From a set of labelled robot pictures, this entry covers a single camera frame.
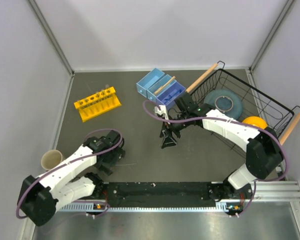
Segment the blue safety glasses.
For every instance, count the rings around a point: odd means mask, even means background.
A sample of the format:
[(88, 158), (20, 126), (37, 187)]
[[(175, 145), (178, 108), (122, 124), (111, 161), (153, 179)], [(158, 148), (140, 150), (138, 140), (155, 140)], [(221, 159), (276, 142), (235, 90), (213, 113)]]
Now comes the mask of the blue safety glasses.
[(180, 92), (181, 92), (180, 89), (179, 89), (179, 90), (175, 89), (175, 90), (171, 91), (171, 92), (163, 99), (164, 104), (169, 103), (169, 102), (171, 101), (171, 99), (173, 99), (175, 96), (178, 96)]

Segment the test tube brush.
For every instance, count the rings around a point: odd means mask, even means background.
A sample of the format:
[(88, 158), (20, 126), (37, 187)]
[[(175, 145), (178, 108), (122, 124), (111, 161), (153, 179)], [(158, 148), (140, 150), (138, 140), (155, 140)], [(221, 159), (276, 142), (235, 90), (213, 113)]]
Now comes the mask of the test tube brush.
[(126, 164), (117, 164), (115, 165), (116, 167), (125, 167), (125, 166), (134, 166), (136, 165), (137, 163), (126, 163)]

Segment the wooden stick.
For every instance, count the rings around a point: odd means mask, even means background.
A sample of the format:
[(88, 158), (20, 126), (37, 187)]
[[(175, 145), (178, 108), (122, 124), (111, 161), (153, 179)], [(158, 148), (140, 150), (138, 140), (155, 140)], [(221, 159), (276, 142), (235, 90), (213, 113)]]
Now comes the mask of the wooden stick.
[(159, 87), (157, 91), (154, 92), (154, 95), (158, 95), (166, 86), (168, 86), (176, 77), (173, 76), (170, 80), (168, 80), (164, 85)]

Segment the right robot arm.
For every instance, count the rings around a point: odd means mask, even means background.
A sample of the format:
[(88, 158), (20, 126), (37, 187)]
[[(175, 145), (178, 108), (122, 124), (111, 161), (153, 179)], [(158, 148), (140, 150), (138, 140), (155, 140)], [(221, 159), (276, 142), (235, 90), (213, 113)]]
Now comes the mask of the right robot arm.
[(154, 114), (163, 121), (160, 137), (162, 148), (177, 145), (181, 130), (188, 126), (199, 126), (213, 132), (239, 147), (245, 153), (245, 163), (227, 176), (223, 182), (223, 192), (235, 198), (248, 183), (264, 181), (285, 159), (282, 145), (275, 131), (240, 122), (227, 116), (211, 104), (197, 104), (185, 95), (179, 104), (176, 118), (169, 116), (165, 105), (156, 105)]

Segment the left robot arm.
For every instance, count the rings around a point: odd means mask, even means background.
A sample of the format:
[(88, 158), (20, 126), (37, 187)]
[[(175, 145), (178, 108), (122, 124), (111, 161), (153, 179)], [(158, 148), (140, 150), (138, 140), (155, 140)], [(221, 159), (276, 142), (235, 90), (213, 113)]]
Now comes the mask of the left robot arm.
[(87, 136), (68, 158), (45, 173), (29, 175), (21, 185), (16, 206), (18, 219), (29, 218), (36, 226), (45, 225), (61, 208), (84, 197), (99, 198), (103, 180), (93, 172), (80, 173), (90, 167), (113, 173), (113, 167), (125, 156), (125, 140), (115, 129), (107, 135)]

